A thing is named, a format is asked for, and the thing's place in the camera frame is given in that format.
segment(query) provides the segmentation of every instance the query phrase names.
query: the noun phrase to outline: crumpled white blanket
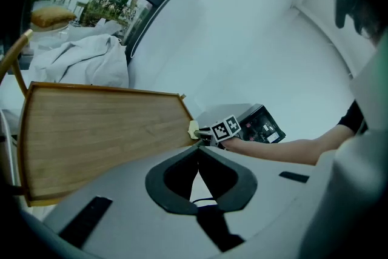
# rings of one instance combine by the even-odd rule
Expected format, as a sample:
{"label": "crumpled white blanket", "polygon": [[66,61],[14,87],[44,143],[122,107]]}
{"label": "crumpled white blanket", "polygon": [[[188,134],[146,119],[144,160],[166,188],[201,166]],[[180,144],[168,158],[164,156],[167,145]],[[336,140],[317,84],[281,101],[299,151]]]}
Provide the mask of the crumpled white blanket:
{"label": "crumpled white blanket", "polygon": [[32,81],[128,87],[125,47],[108,34],[65,42],[34,56],[28,70]]}

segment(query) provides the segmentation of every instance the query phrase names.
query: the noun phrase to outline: person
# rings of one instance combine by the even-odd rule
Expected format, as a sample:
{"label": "person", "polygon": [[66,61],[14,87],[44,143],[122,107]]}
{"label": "person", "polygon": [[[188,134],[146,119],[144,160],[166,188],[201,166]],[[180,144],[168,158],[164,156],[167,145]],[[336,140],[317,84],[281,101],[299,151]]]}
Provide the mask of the person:
{"label": "person", "polygon": [[[386,6],[383,0],[336,0],[335,24],[342,28],[349,15],[359,35],[367,36],[376,46],[387,26]],[[296,140],[280,144],[243,141],[237,137],[221,144],[229,151],[265,160],[315,165],[325,151],[335,150],[345,140],[367,129],[363,114],[356,101],[339,123],[314,140]]]}

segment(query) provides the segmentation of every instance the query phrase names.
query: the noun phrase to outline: window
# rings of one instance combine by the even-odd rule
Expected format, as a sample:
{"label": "window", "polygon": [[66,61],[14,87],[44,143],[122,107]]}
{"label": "window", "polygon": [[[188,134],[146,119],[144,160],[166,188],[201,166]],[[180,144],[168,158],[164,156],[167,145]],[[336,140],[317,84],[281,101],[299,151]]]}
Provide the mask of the window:
{"label": "window", "polygon": [[109,33],[126,45],[149,14],[146,0],[30,0],[30,45],[22,52],[22,69],[34,53],[59,47],[67,41]]}

